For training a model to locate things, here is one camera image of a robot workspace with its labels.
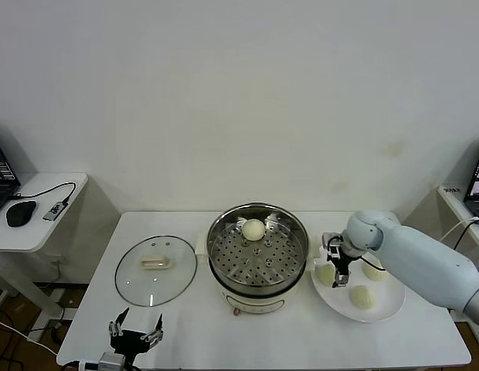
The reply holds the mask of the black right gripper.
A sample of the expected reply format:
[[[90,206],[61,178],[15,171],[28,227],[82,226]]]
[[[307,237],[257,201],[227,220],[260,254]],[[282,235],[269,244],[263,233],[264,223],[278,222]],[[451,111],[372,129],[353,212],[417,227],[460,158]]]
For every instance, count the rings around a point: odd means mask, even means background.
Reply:
[[[349,265],[356,261],[355,257],[348,256],[344,252],[340,251],[336,254],[327,254],[326,261],[335,268],[334,281],[331,285],[332,288],[342,288],[348,283],[350,277]]]

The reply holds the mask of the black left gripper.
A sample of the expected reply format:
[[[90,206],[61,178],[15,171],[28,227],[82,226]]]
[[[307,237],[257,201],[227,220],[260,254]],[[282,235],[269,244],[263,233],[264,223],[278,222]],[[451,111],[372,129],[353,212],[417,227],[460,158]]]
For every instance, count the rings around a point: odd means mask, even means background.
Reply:
[[[110,346],[118,354],[142,354],[148,351],[148,343],[159,343],[163,338],[162,315],[159,316],[155,329],[145,334],[133,330],[122,330],[121,326],[129,312],[124,309],[115,321],[109,322]]]

